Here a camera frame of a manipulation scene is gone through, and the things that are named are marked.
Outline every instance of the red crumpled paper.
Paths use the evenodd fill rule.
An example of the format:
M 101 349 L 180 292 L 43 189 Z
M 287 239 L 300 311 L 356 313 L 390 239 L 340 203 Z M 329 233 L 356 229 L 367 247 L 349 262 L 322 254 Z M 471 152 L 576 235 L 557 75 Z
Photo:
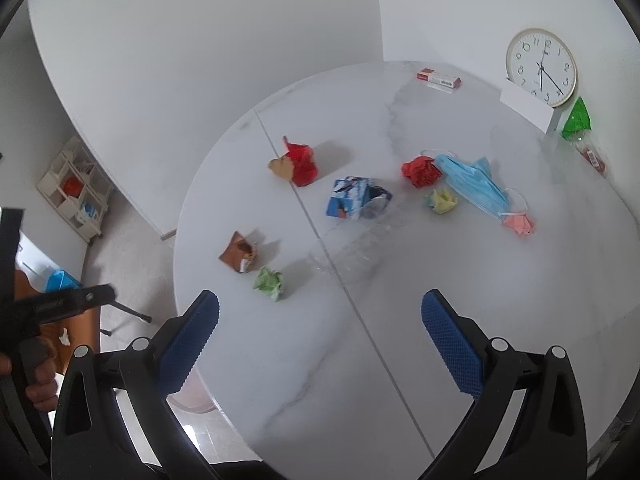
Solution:
M 524 213 L 505 216 L 502 225 L 516 231 L 518 236 L 528 236 L 534 231 L 533 222 Z
M 415 187 L 421 188 L 435 184 L 442 172 L 433 165 L 430 156 L 421 155 L 402 165 L 402 176 L 407 177 Z
M 314 163 L 314 150 L 308 144 L 291 144 L 287 137 L 283 137 L 289 150 L 284 156 L 293 162 L 293 177 L 291 181 L 298 187 L 308 186 L 318 176 L 318 167 Z

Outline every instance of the face mask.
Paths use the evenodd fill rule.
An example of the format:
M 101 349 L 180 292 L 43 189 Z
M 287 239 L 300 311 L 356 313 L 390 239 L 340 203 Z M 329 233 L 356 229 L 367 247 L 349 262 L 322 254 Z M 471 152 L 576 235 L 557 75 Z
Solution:
M 449 187 L 475 206 L 498 220 L 509 212 L 509 197 L 491 180 L 491 167 L 485 156 L 471 166 L 448 155 L 436 156 L 433 163 L 445 174 Z

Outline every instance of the table seam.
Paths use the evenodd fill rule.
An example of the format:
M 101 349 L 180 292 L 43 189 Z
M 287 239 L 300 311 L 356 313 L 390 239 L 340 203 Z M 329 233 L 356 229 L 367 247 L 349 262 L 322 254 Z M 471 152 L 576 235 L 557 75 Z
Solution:
M 254 112 L 255 117 L 258 119 L 258 122 L 260 123 L 260 127 L 262 128 L 265 137 L 267 137 L 267 140 L 269 141 L 269 144 L 271 145 L 271 148 L 273 149 L 273 152 L 275 153 L 276 156 L 279 156 L 278 155 L 278 150 L 276 149 L 273 141 L 271 140 L 271 137 L 267 133 L 267 128 L 264 126 L 264 123 L 262 122 L 262 119 L 260 118 L 260 115 L 258 114 L 258 111 L 255 109 L 255 107 L 252 108 L 252 111 Z M 352 310 L 354 311 L 356 317 L 358 318 L 358 321 L 360 322 L 360 325 L 363 327 L 364 332 L 367 335 L 367 338 L 369 339 L 369 342 L 373 346 L 373 349 L 374 349 L 376 355 L 378 356 L 378 359 L 380 360 L 380 363 L 382 364 L 382 367 L 384 368 L 387 376 L 389 377 L 389 380 L 391 380 L 393 388 L 396 390 L 396 393 L 400 397 L 400 401 L 402 402 L 402 405 L 404 406 L 404 408 L 407 411 L 409 417 L 411 418 L 411 421 L 414 424 L 415 429 L 418 431 L 418 434 L 420 435 L 421 439 L 423 440 L 424 445 L 427 447 L 427 450 L 429 451 L 429 453 L 431 455 L 431 458 L 433 460 L 435 460 L 436 455 L 434 454 L 433 449 L 431 448 L 429 442 L 427 441 L 427 437 L 422 432 L 422 428 L 418 424 L 418 421 L 415 418 L 414 412 L 412 412 L 411 408 L 409 407 L 409 404 L 407 403 L 406 399 L 404 398 L 404 395 L 402 394 L 402 391 L 400 390 L 400 387 L 398 386 L 398 383 L 396 382 L 396 378 L 391 373 L 391 370 L 389 369 L 389 366 L 386 364 L 386 361 L 383 358 L 382 353 L 380 352 L 380 349 L 378 348 L 378 345 L 376 344 L 375 340 L 373 339 L 373 336 L 371 335 L 371 332 L 369 331 L 369 328 L 367 327 L 364 319 L 362 318 L 362 316 L 360 314 L 360 311 L 358 310 L 358 307 L 356 306 L 355 301 L 353 300 L 353 298 L 351 297 L 351 294 L 347 290 L 347 287 L 344 284 L 340 274 L 337 272 L 337 269 L 335 267 L 334 261 L 332 260 L 331 256 L 329 255 L 329 252 L 327 251 L 326 247 L 324 246 L 324 242 L 322 241 L 322 237 L 319 235 L 318 229 L 316 228 L 314 222 L 312 221 L 311 216 L 309 215 L 309 212 L 306 210 L 306 206 L 302 202 L 302 199 L 300 198 L 298 190 L 296 189 L 295 185 L 292 182 L 290 182 L 289 185 L 291 186 L 291 189 L 292 189 L 294 195 L 296 196 L 296 199 L 298 200 L 298 203 L 300 204 L 300 207 L 302 208 L 302 211 L 304 212 L 304 214 L 306 216 L 306 220 L 309 222 L 309 225 L 313 229 L 313 232 L 316 235 L 316 238 L 320 242 L 322 250 L 324 251 L 324 254 L 326 255 L 327 260 L 329 261 L 330 265 L 332 266 L 332 270 L 333 270 L 334 274 L 336 275 L 336 277 L 338 279 L 338 282 L 340 283 L 340 286 L 342 287 L 342 290 L 347 295 L 347 299 L 349 300 L 349 303 L 351 305 Z

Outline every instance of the floor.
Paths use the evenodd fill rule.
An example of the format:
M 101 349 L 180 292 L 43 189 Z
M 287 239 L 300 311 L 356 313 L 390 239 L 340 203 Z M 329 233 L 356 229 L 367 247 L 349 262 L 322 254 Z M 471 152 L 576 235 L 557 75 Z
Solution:
M 121 350 L 139 336 L 153 336 L 162 323 L 175 316 L 172 277 L 173 243 L 162 242 L 136 210 L 120 194 L 110 199 L 109 213 L 102 225 L 103 238 L 95 238 L 85 263 L 83 283 L 111 283 L 118 301 L 149 314 L 153 323 L 125 314 L 113 307 L 102 308 L 101 328 L 113 331 L 101 335 L 102 351 Z M 143 462 L 158 460 L 140 428 L 126 391 L 117 395 L 122 418 Z M 172 406 L 177 419 L 209 463 L 258 460 L 219 410 L 195 415 Z

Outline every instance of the round table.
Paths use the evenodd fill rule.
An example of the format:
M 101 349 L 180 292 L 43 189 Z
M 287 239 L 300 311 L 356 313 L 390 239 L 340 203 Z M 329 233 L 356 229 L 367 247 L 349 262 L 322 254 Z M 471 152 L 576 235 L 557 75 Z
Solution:
M 489 338 L 568 351 L 588 444 L 612 421 L 638 371 L 640 242 L 622 200 L 571 146 L 543 136 L 499 91 L 449 66 L 453 93 L 416 79 L 428 64 L 348 66 L 302 80 L 245 114 L 191 184 L 175 241 L 175 295 L 185 310 L 203 289 L 220 322 L 197 369 L 247 443 L 292 480 L 413 480 L 470 406 L 420 320 L 439 288 Z M 268 162 L 282 137 L 315 151 L 318 179 L 295 188 Z M 422 150 L 487 156 L 497 183 L 527 200 L 536 232 L 520 238 L 460 200 L 446 215 L 400 175 Z M 376 180 L 402 204 L 382 263 L 341 283 L 308 254 L 336 227 L 325 215 L 335 178 Z M 274 303 L 256 272 L 218 260 L 234 231 L 258 244 L 259 265 L 284 275 Z M 514 395 L 484 464 L 495 461 L 522 395 Z

